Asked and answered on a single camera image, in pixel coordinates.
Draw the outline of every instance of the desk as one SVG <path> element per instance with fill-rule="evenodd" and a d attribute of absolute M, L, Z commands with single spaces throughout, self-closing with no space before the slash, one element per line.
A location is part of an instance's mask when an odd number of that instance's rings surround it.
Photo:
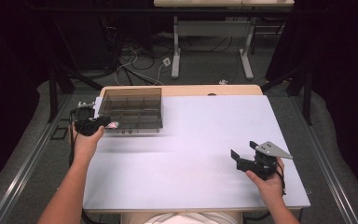
<path fill-rule="evenodd" d="M 256 186 L 236 170 L 230 150 L 252 160 L 255 152 L 249 141 L 269 140 L 288 151 L 267 96 L 257 86 L 246 85 L 161 88 L 164 127 L 159 133 L 106 132 L 100 140 L 89 166 L 84 209 L 105 213 L 265 209 Z M 310 206 L 293 161 L 284 163 L 286 204 L 293 209 Z"/>
<path fill-rule="evenodd" d="M 155 7 L 273 7 L 288 8 L 294 0 L 155 0 Z M 179 78 L 179 35 L 230 35 L 245 36 L 240 49 L 242 67 L 247 79 L 254 78 L 249 64 L 248 52 L 255 29 L 255 18 L 248 21 L 179 21 L 173 18 L 172 78 Z"/>

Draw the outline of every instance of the gray carpet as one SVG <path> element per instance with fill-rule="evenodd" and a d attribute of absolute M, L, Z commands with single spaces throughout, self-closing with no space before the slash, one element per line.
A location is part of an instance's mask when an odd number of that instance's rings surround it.
<path fill-rule="evenodd" d="M 212 49 L 223 38 L 194 37 L 186 38 L 181 41 L 184 49 Z M 220 79 L 228 80 L 228 84 L 264 84 L 264 75 L 268 69 L 270 57 L 277 43 L 277 37 L 259 36 L 256 42 L 255 55 L 250 56 L 250 63 L 254 71 L 255 79 L 250 81 L 244 78 L 241 70 L 241 61 L 238 55 L 238 46 L 240 40 L 232 41 L 231 47 L 223 52 L 186 52 L 182 51 L 182 59 L 180 66 L 180 75 L 178 79 L 171 78 L 170 67 L 163 67 L 160 73 L 160 81 L 165 85 L 194 85 L 194 84 L 217 84 Z M 172 58 L 172 52 L 167 48 L 172 43 L 171 40 L 160 38 L 155 47 L 155 63 L 151 68 L 146 70 L 137 70 L 138 72 L 150 76 L 158 77 L 158 69 L 162 59 L 165 57 Z M 222 44 L 221 49 L 229 43 Z M 123 55 L 121 59 L 126 63 L 126 57 Z M 153 60 L 149 57 L 139 55 L 139 59 L 134 65 L 138 68 L 148 67 Z M 130 81 L 124 72 L 120 72 L 117 80 L 122 85 L 129 85 Z M 117 85 L 115 76 L 96 79 L 102 85 Z M 132 77 L 131 81 L 134 85 L 144 85 L 145 83 Z M 69 110 L 76 107 L 79 101 L 90 102 L 98 95 L 89 86 L 82 82 L 73 80 L 76 85 L 76 92 L 70 99 L 68 105 L 62 110 L 60 120 L 57 122 L 58 127 L 67 127 Z M 268 96 L 275 116 L 282 129 L 282 134 L 286 140 L 292 155 L 295 158 L 296 168 L 300 174 L 304 186 L 311 191 L 310 203 L 311 207 L 304 209 L 303 223 L 345 223 L 337 202 L 331 193 L 330 186 L 325 181 L 323 172 L 317 162 L 314 153 L 312 139 L 307 133 L 307 127 L 304 126 L 302 118 L 296 112 L 298 110 L 297 100 L 300 97 L 286 96 L 284 90 L 287 83 L 283 83 L 273 89 L 265 92 Z M 42 135 L 44 128 L 48 125 L 48 85 L 45 83 L 41 86 L 42 94 L 41 102 L 33 121 L 31 122 L 27 132 L 24 134 L 21 142 L 16 148 L 7 167 L 0 176 L 0 202 L 4 198 L 5 193 L 15 178 L 16 173 L 20 170 L 26 156 L 36 145 L 39 137 Z M 312 129 L 316 132 L 324 152 L 329 158 L 337 177 L 342 181 L 345 191 L 349 195 L 349 200 L 358 214 L 358 183 L 352 175 L 350 169 L 340 158 L 339 150 L 335 140 L 334 125 L 329 114 L 324 107 L 323 100 L 313 95 L 311 105 L 311 119 L 313 122 Z M 63 131 L 58 131 L 53 138 L 59 138 L 63 135 Z M 55 192 L 56 188 L 62 181 L 63 176 L 68 168 L 69 146 L 67 139 L 48 140 L 44 152 L 40 157 L 36 167 L 32 171 L 30 178 L 26 181 L 20 197 L 12 207 L 7 217 L 6 223 L 36 223 L 44 207 Z M 246 214 L 249 217 L 256 217 L 262 213 Z M 100 215 L 91 216 L 95 221 L 118 223 L 118 215 Z M 271 218 L 267 218 L 258 223 L 272 223 Z"/>

